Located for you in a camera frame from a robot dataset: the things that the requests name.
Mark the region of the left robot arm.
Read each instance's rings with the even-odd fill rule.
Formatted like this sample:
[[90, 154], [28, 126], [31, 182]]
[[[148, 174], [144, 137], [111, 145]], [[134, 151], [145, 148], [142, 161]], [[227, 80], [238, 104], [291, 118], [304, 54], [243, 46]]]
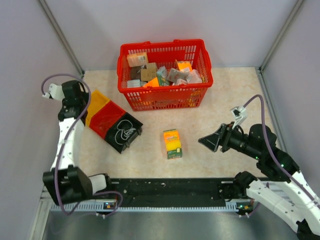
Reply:
[[57, 206], [90, 200], [97, 193], [109, 198], [114, 191], [106, 173], [87, 176], [79, 167], [81, 136], [86, 125], [89, 93], [78, 80], [50, 84], [46, 98], [58, 100], [62, 106], [57, 115], [59, 139], [50, 171], [42, 180]]

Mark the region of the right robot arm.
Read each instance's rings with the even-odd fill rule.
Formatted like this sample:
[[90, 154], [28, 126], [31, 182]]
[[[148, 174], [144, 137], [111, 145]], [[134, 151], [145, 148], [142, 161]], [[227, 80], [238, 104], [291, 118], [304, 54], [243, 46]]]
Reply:
[[212, 152], [230, 149], [256, 159], [256, 167], [281, 188], [289, 201], [272, 192], [261, 180], [248, 171], [239, 172], [220, 196], [226, 201], [240, 198], [253, 199], [281, 218], [300, 240], [320, 238], [320, 203], [308, 186], [293, 158], [276, 146], [277, 136], [269, 127], [254, 124], [245, 134], [234, 122], [223, 123], [218, 130], [201, 137], [198, 142]]

